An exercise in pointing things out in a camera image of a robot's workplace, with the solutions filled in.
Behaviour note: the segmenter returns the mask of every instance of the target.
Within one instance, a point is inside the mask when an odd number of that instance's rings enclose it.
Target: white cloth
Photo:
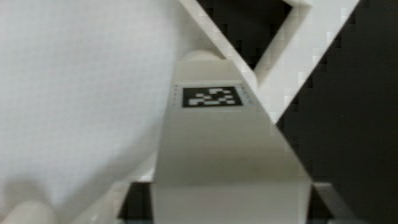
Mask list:
[[[172,67],[209,46],[175,0],[0,1],[0,214],[61,223],[156,149]]]

